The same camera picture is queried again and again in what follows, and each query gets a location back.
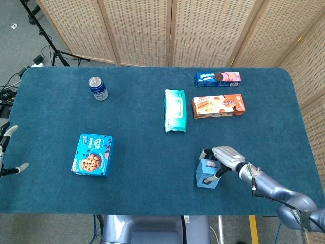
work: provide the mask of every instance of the floor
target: floor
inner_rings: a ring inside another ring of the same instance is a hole
[[[32,9],[35,1],[28,2]],[[37,19],[53,38],[53,43],[58,49],[65,51],[59,37],[46,20],[42,12],[37,14]],[[28,22],[27,12],[16,0],[0,1],[0,86],[5,85],[14,73],[23,67],[33,64],[33,59],[41,55],[41,49],[48,45],[45,38],[38,35],[35,25]],[[48,47],[43,50],[44,65],[51,64]],[[68,60],[71,66],[76,66],[76,60]],[[80,66],[111,66],[111,64],[95,61],[82,61]],[[15,76],[10,84],[19,81]],[[277,217],[256,217],[258,238],[260,243],[274,243],[279,220]],[[217,232],[217,217],[210,218],[210,225]],[[243,241],[252,243],[248,216],[223,216],[224,243],[235,244]],[[61,214],[21,214],[0,213],[1,243],[89,243],[93,236],[92,215],[61,215]],[[211,232],[211,243],[216,239]],[[278,243],[305,243],[300,231],[282,227]]]

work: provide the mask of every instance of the cookie box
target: cookie box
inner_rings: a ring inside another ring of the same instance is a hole
[[[194,118],[241,115],[246,111],[241,94],[195,97],[192,107]]]
[[[240,81],[239,72],[197,73],[194,77],[196,87],[238,86]]]
[[[81,134],[71,171],[75,174],[107,176],[114,139],[111,136]]]

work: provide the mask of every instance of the blue biscuit box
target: blue biscuit box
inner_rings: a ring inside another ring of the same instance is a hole
[[[114,139],[111,136],[81,134],[71,171],[75,174],[107,176]]]
[[[197,186],[214,189],[217,186],[219,179],[208,182],[205,180],[211,176],[214,176],[220,168],[221,164],[219,161],[201,159],[196,170]]]
[[[239,72],[197,73],[194,77],[196,87],[238,86],[241,82]]]

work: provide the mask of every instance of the blue can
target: blue can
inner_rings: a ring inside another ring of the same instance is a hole
[[[108,91],[99,77],[92,77],[89,80],[89,88],[97,100],[105,100],[108,97]]]

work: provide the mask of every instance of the tripod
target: tripod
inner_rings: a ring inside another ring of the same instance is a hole
[[[29,18],[31,18],[34,21],[34,23],[36,24],[36,26],[38,27],[39,34],[45,37],[46,41],[50,44],[50,47],[53,49],[54,54],[53,54],[52,66],[55,65],[55,60],[56,60],[57,57],[61,60],[61,62],[63,63],[64,66],[70,66],[69,63],[64,59],[64,57],[62,56],[62,54],[68,55],[68,56],[71,56],[71,57],[78,58],[79,60],[82,59],[82,60],[90,61],[89,59],[82,58],[82,57],[79,57],[79,56],[75,56],[73,54],[70,54],[70,53],[67,53],[67,52],[63,52],[61,50],[56,49],[56,47],[54,46],[52,40],[49,38],[49,36],[45,32],[45,30],[42,28],[42,26],[40,25],[40,23],[36,20],[33,12],[29,9],[29,7],[28,7],[27,3],[25,2],[25,0],[20,0],[20,2],[26,8],[26,10],[27,10],[27,12],[29,14]]]

